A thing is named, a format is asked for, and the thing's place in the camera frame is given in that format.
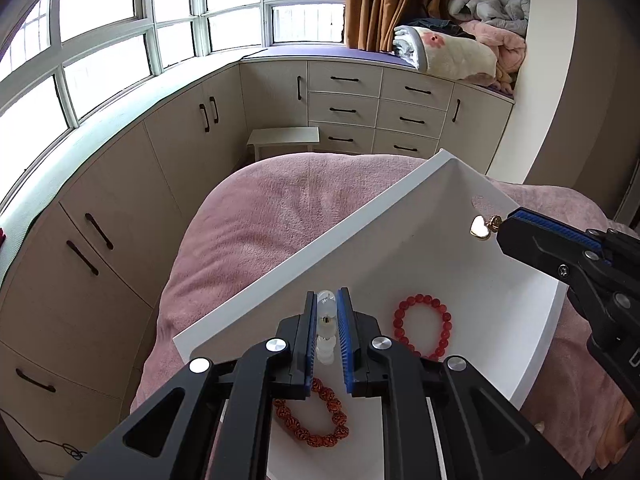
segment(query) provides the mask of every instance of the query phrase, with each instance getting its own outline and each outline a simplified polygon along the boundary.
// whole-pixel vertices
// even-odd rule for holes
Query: cabinet door
[[[235,66],[203,81],[202,90],[210,107],[211,133],[216,143],[217,183],[233,171],[246,153],[249,135],[244,120],[240,67]]]
[[[205,102],[202,86],[198,85],[145,119],[162,172],[187,222],[219,177],[213,117]]]
[[[47,388],[21,378],[16,370]],[[89,451],[118,423],[120,401],[64,380],[0,343],[0,406],[37,439],[71,444]],[[63,449],[36,442],[11,418],[7,428],[31,466],[41,473],[64,476],[77,462]]]
[[[186,222],[139,124],[98,158],[62,207],[111,269],[150,306],[169,278]]]
[[[246,124],[256,128],[307,126],[306,61],[240,65]]]
[[[0,341],[49,372],[122,399],[152,309],[82,238],[60,204],[50,206],[23,250],[4,284]]]
[[[511,113],[511,103],[468,86],[454,85],[438,149],[444,148],[486,173]]]

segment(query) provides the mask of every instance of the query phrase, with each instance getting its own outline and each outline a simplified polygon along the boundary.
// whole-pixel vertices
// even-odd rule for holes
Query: table covered with pink blanket
[[[183,366],[175,335],[422,162],[397,155],[300,153],[252,164],[217,186],[184,235],[132,410]],[[518,204],[579,229],[626,230],[571,189],[494,184]],[[544,436],[580,473],[591,463],[622,395],[587,353],[589,334],[588,323],[565,300],[546,360],[522,407],[532,423],[544,422]]]

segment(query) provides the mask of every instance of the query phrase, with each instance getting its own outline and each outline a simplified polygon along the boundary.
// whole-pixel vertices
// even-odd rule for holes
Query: drawer handle
[[[340,137],[328,137],[329,140],[339,140],[340,142],[353,142],[353,139],[341,139]]]
[[[401,121],[406,121],[407,123],[424,124],[424,121],[416,121],[415,119],[407,119],[406,117],[402,117],[402,116],[400,116],[400,120]]]
[[[336,77],[335,75],[332,75],[331,79],[333,79],[334,81],[353,81],[354,83],[357,83],[358,81],[360,81],[357,77],[354,77],[354,78],[351,78],[351,77]]]
[[[73,252],[75,252],[78,256],[80,256],[80,259],[81,259],[82,261],[84,261],[84,263],[86,263],[86,266],[87,266],[87,267],[89,267],[89,268],[91,269],[91,272],[92,272],[92,273],[94,273],[96,276],[99,274],[98,269],[96,269],[96,268],[94,267],[94,264],[92,264],[89,260],[87,260],[87,259],[84,257],[84,254],[82,254],[82,253],[80,252],[80,249],[78,249],[78,248],[76,247],[76,244],[75,244],[75,243],[73,243],[71,240],[67,240],[67,241],[66,241],[66,244],[67,244],[69,247],[71,247],[71,250],[72,250]]]
[[[410,86],[405,86],[404,88],[406,88],[407,90],[411,90],[411,92],[420,92],[421,94],[431,95],[431,92],[429,90],[420,90],[419,88],[411,88]]]
[[[218,113],[218,105],[216,104],[216,98],[212,96],[209,97],[209,102],[213,103],[213,107],[216,111],[216,117],[213,119],[213,123],[214,124],[218,124],[218,122],[220,121],[220,114]]]
[[[458,110],[460,110],[460,99],[456,99],[456,101],[458,101],[458,104],[456,105],[456,113],[451,120],[452,123],[456,122],[456,119],[458,118]]]
[[[49,385],[42,384],[42,383],[39,383],[38,381],[35,381],[34,379],[31,379],[29,376],[25,375],[23,373],[23,371],[20,370],[20,368],[16,368],[15,369],[15,373],[18,374],[18,377],[20,377],[21,379],[24,379],[28,383],[35,384],[36,386],[41,387],[43,390],[47,390],[48,392],[51,392],[52,394],[54,394],[56,392],[56,387],[55,386],[51,386],[51,384],[49,384]]]
[[[98,231],[98,233],[100,234],[100,236],[102,237],[102,239],[104,240],[104,243],[107,244],[107,248],[110,251],[113,251],[113,244],[111,243],[111,240],[109,240],[107,238],[107,235],[104,234],[104,231],[102,229],[100,229],[100,226],[98,225],[98,222],[95,221],[94,216],[91,213],[84,213],[84,217],[91,222],[91,225],[94,226],[95,230]]]
[[[343,110],[342,108],[334,108],[334,107],[329,108],[329,110],[331,110],[332,112],[347,112],[348,114],[354,114],[357,111],[357,110]]]
[[[207,107],[202,103],[200,103],[200,111],[203,112],[202,115],[204,116],[204,119],[207,121],[207,126],[204,127],[204,132],[208,134],[209,131],[211,130],[211,128],[209,127],[209,115],[207,115]]]
[[[397,144],[394,144],[394,148],[396,150],[405,150],[406,152],[417,152],[418,151],[417,148],[403,148],[402,146],[398,146]]]

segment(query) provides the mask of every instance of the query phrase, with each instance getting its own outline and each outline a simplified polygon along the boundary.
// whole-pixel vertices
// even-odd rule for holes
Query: silver bolt
[[[265,345],[269,352],[280,352],[287,347],[287,342],[279,338],[269,339]]]
[[[454,372],[461,372],[466,368],[466,361],[462,357],[450,357],[447,366]]]
[[[619,304],[619,306],[621,306],[622,308],[631,308],[631,302],[629,301],[629,298],[621,292],[616,292],[616,295],[614,297],[616,298],[616,303]]]
[[[194,374],[201,374],[209,370],[209,360],[204,357],[198,357],[189,363],[189,370]]]
[[[386,350],[391,347],[391,339],[380,335],[371,340],[371,346],[376,350]]]

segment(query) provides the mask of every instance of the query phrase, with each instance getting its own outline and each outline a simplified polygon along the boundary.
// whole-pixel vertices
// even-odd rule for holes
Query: blanket
[[[524,61],[527,51],[524,39],[510,30],[497,28],[477,20],[464,22],[461,27],[465,32],[473,34],[476,41],[488,46],[497,57],[496,82],[491,85],[492,88],[512,95],[511,83],[513,79],[510,74],[516,73]]]
[[[394,33],[394,54],[420,72],[484,86],[495,81],[497,58],[490,48],[475,40],[408,25],[396,27]]]
[[[530,0],[449,0],[449,14],[460,22],[480,20],[497,28],[527,35]]]
[[[131,409],[183,366],[172,338],[417,168],[399,155],[299,153],[268,158],[214,189],[184,235],[160,301],[158,334]],[[628,229],[578,192],[494,182],[518,204],[578,229]],[[591,330],[568,300],[522,407],[582,473],[621,397],[586,350]]]

